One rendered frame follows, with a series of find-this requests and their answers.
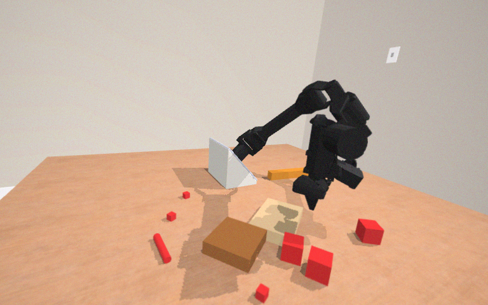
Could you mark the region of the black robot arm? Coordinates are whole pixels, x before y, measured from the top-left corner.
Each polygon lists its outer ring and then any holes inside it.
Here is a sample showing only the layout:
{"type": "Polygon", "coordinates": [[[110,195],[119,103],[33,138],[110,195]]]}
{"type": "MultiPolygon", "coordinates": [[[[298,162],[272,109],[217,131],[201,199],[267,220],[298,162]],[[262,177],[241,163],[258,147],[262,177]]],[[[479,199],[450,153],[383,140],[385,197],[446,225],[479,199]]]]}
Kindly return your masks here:
{"type": "Polygon", "coordinates": [[[327,180],[333,182],[335,178],[355,190],[364,178],[355,159],[364,154],[368,137],[372,135],[366,125],[370,116],[356,94],[350,91],[345,93],[335,79],[329,82],[315,81],[304,87],[288,109],[264,126],[256,126],[240,135],[236,139],[239,144],[232,152],[243,161],[248,154],[253,156],[258,153],[266,145],[268,137],[300,115],[312,114],[328,107],[337,122],[327,119],[324,114],[316,114],[309,121],[312,124],[309,146],[336,154],[327,180]],[[331,100],[327,101],[323,90],[331,100]],[[339,160],[337,156],[345,161],[339,160]]]}

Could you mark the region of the red cylinder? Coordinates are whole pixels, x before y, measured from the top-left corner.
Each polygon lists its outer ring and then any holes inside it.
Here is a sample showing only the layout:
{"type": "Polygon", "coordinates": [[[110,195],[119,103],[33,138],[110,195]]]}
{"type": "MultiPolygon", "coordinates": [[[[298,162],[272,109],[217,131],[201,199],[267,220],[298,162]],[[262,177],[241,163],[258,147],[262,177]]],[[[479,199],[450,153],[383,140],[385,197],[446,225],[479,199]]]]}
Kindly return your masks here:
{"type": "Polygon", "coordinates": [[[163,262],[164,262],[164,263],[166,263],[166,264],[167,264],[167,263],[169,263],[169,262],[172,260],[172,258],[171,258],[171,256],[170,256],[170,254],[169,254],[169,252],[168,252],[168,250],[167,250],[167,247],[166,247],[166,245],[164,244],[164,242],[163,242],[163,240],[162,240],[162,238],[161,238],[160,234],[159,234],[159,233],[156,233],[156,234],[153,236],[153,238],[154,238],[154,240],[155,240],[155,242],[156,242],[156,245],[157,245],[158,250],[159,250],[159,252],[160,252],[160,254],[161,254],[161,257],[162,257],[162,259],[163,259],[163,262]]]}

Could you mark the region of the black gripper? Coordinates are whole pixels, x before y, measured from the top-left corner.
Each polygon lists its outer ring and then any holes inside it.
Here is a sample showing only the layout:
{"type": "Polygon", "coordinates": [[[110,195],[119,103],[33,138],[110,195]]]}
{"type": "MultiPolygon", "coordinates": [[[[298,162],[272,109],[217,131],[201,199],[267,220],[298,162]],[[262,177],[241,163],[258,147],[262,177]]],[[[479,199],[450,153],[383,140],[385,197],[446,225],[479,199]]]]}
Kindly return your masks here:
{"type": "Polygon", "coordinates": [[[318,200],[325,198],[332,181],[328,181],[330,169],[336,154],[309,146],[306,151],[306,166],[303,173],[293,182],[292,191],[305,196],[308,208],[314,210],[318,200]]]}

